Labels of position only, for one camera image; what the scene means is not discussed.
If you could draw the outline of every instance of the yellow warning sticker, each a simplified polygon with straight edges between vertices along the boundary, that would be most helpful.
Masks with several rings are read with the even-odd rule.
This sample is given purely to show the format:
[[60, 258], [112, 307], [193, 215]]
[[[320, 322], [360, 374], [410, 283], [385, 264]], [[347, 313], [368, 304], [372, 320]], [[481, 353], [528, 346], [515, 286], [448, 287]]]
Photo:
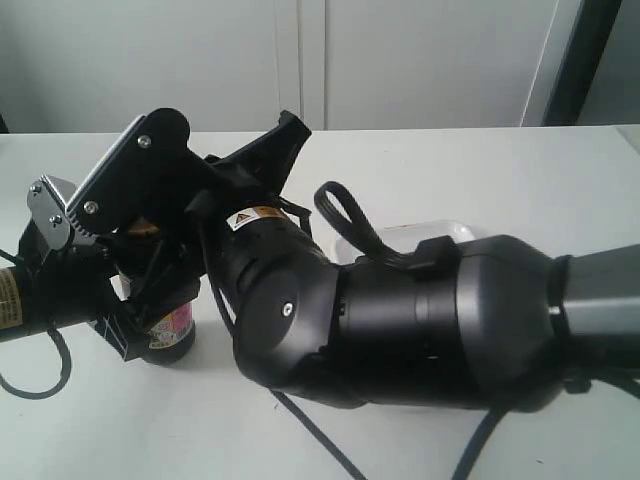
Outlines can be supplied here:
[[287, 218], [278, 208], [273, 207], [251, 207], [240, 210], [227, 218], [227, 224], [234, 232], [245, 225], [261, 218]]
[[20, 291], [11, 270], [0, 269], [0, 330], [22, 324]]

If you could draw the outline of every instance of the white table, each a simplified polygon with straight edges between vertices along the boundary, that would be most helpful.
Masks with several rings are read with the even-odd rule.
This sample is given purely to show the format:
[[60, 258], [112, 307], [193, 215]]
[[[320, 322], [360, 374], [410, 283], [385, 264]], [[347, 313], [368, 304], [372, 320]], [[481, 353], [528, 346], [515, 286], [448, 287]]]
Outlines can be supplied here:
[[[253, 133], [199, 133], [191, 147], [225, 155]], [[628, 138], [638, 138], [629, 127]], [[116, 135], [0, 136], [0, 245], [15, 248], [26, 189], [42, 173], [79, 182]], [[344, 182], [376, 226], [454, 219], [509, 233], [550, 255], [640, 241], [640, 156], [612, 127], [318, 132], [285, 194], [312, 205]], [[335, 234], [314, 216], [319, 244]], [[236, 370], [204, 285], [198, 339], [172, 368], [124, 364], [89, 327], [63, 331], [68, 387], [41, 402], [0, 391], [0, 478], [175, 480], [348, 478], [263, 389]], [[0, 345], [15, 384], [42, 389], [59, 360], [46, 336]], [[482, 413], [298, 403], [370, 479], [448, 478]], [[637, 402], [603, 385], [543, 412], [509, 415], [474, 478], [627, 478], [640, 470]]]

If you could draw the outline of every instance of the metal screw head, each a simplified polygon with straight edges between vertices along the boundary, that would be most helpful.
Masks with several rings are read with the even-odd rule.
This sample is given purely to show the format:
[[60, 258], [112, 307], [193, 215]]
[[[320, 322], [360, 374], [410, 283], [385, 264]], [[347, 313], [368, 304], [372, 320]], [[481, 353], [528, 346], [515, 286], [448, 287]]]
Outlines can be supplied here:
[[151, 137], [149, 135], [140, 135], [138, 137], [138, 146], [140, 148], [149, 148], [151, 146]]
[[87, 215], [93, 215], [94, 213], [98, 212], [98, 204], [92, 200], [89, 200], [88, 202], [85, 202], [84, 206], [84, 212]]
[[287, 302], [282, 306], [282, 315], [285, 317], [290, 316], [293, 313], [293, 303]]

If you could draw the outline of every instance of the label sticker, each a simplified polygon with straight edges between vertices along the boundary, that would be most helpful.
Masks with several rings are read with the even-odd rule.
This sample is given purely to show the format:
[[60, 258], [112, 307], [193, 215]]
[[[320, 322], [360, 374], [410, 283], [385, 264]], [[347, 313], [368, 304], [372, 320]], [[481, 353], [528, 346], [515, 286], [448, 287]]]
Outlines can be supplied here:
[[13, 273], [0, 270], [0, 330], [22, 325], [22, 302]]
[[245, 208], [227, 218], [227, 224], [234, 232], [261, 218], [287, 218], [281, 210], [273, 207]]
[[149, 330], [153, 337], [153, 340], [149, 342], [149, 348], [160, 350], [173, 347], [186, 337], [192, 328], [193, 317], [191, 315], [191, 302], [189, 302], [176, 308]]

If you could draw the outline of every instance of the robotic arm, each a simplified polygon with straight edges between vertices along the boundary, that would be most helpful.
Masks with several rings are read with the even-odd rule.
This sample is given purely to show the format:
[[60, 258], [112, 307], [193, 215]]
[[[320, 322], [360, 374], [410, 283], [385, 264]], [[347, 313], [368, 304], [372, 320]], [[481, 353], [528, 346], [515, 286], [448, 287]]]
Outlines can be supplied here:
[[[554, 260], [509, 236], [440, 237], [398, 253], [328, 182], [316, 206], [364, 254], [336, 265], [311, 237], [310, 212], [281, 197], [310, 134], [283, 112], [251, 144], [203, 159], [187, 148], [186, 119], [160, 109], [79, 188], [36, 181], [16, 266], [0, 271], [0, 340], [91, 321], [130, 360], [208, 273], [235, 313], [223, 318], [240, 371], [335, 407], [532, 411], [562, 387], [638, 376], [640, 245]], [[140, 218], [161, 232], [142, 256], [127, 236]], [[131, 258], [145, 259], [144, 281], [121, 302], [108, 279]]]

